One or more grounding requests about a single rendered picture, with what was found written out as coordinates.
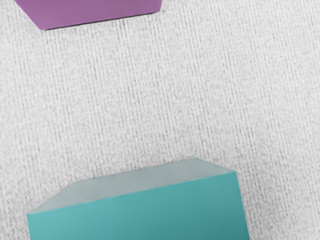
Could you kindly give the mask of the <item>teal block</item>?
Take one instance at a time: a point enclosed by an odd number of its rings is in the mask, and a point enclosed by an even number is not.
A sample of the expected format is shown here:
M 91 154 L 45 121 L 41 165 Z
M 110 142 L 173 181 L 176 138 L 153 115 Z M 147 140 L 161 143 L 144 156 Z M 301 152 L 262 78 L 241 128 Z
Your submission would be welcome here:
M 74 182 L 27 222 L 31 240 L 250 240 L 237 173 L 198 158 Z

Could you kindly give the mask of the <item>purple block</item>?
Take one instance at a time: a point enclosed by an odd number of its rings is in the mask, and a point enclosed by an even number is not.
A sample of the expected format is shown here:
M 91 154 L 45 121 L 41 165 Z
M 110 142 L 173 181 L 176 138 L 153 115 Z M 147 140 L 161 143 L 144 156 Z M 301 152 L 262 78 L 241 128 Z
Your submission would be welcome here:
M 40 30 L 156 13 L 162 0 L 14 0 Z

